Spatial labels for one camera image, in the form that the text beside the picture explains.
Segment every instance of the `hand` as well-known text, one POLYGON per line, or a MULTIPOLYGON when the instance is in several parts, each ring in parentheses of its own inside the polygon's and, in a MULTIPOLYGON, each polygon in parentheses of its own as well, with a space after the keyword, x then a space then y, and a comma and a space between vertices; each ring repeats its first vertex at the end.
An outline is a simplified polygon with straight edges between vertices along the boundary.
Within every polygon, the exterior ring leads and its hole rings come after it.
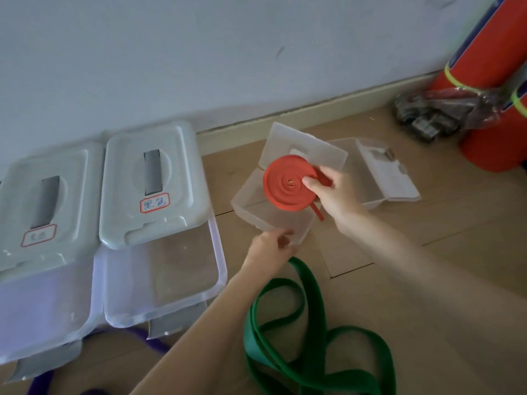
POLYGON ((253 238, 241 271, 251 271, 267 282, 298 251, 298 245, 289 245, 287 235, 292 229, 277 228, 253 238))
POLYGON ((349 222, 349 219, 357 214, 367 215, 368 211, 357 200, 350 175, 327 166, 319 166, 319 169, 332 180, 333 185, 331 187, 323 186, 318 180, 311 177, 303 178, 302 183, 317 194, 324 209, 335 220, 339 231, 347 234, 346 223, 349 222))

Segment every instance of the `yellow band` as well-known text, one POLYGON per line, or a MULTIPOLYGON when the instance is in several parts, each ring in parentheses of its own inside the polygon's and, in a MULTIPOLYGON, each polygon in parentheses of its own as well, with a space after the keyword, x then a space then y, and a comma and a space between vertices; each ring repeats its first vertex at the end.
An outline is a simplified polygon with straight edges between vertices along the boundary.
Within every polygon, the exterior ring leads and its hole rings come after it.
POLYGON ((512 106, 518 110, 525 118, 527 118, 527 108, 522 104, 522 100, 518 98, 517 89, 511 95, 512 106))
POLYGON ((462 88, 463 90, 475 92, 478 95, 481 94, 481 90, 475 87, 465 86, 463 83, 457 80, 454 76, 452 76, 452 74, 450 73, 450 68, 448 67, 448 63, 445 65, 445 76, 449 80, 449 82, 452 83, 454 86, 462 88))

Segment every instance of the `red rolled mat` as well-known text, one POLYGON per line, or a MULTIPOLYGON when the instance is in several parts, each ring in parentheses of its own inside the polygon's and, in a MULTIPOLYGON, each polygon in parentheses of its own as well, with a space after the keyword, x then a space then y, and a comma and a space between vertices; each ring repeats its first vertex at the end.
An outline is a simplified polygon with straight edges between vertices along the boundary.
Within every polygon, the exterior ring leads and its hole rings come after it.
POLYGON ((471 130, 459 147, 474 165, 490 172, 515 168, 527 159, 527 81, 512 93, 497 126, 471 130))
POLYGON ((267 199, 277 208, 296 212, 311 206, 323 221, 322 213, 313 203, 317 195, 302 183, 304 176, 317 179, 325 186, 332 185, 326 175, 301 156, 285 155, 273 161, 265 170, 263 190, 267 199))
POLYGON ((430 90, 501 86, 527 59, 527 0, 494 0, 430 90))

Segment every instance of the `white wall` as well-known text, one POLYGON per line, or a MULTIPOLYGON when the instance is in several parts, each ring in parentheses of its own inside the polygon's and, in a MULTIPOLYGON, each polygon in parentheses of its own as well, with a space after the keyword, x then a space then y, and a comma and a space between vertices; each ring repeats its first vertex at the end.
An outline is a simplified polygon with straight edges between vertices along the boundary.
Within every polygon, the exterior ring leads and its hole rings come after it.
POLYGON ((440 69, 490 0, 0 0, 0 177, 40 147, 197 130, 440 69))

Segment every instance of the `floor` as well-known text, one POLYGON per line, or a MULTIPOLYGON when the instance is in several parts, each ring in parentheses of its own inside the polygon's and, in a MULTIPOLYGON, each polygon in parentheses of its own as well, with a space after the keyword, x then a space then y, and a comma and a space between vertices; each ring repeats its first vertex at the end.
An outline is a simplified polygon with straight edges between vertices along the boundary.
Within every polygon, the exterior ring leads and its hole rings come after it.
MULTIPOLYGON (((306 130, 323 140, 372 137, 390 144, 419 189, 419 202, 385 202, 374 210, 381 219, 452 263, 527 297, 527 175, 517 169, 483 172, 459 153, 457 139, 425 146, 409 139, 394 123, 389 108, 306 130)), ((240 268, 258 230, 238 218, 230 201, 256 167, 264 142, 203 158, 229 277, 240 268)), ((299 257, 313 270, 326 305, 328 326, 359 325, 389 344, 400 394, 492 394, 446 340, 427 322, 414 301, 353 244, 317 226, 304 240, 299 257)), ((294 277, 288 267, 283 275, 294 277)), ((262 304, 269 317, 286 311, 293 300, 270 294, 262 304)), ((305 321, 271 336, 286 354, 297 351, 297 330, 305 321)), ((178 336, 167 338, 174 343, 178 336)), ((248 376, 241 336, 233 346, 218 393, 259 393, 248 376)), ((100 387, 112 395, 131 391, 159 356, 126 333, 85 341, 81 356, 56 372, 51 395, 75 395, 100 387)), ((339 338, 328 349, 328 369, 372 367, 360 339, 339 338)), ((0 368, 0 379, 12 366, 0 368)), ((29 383, 6 385, 3 395, 24 394, 29 383)))

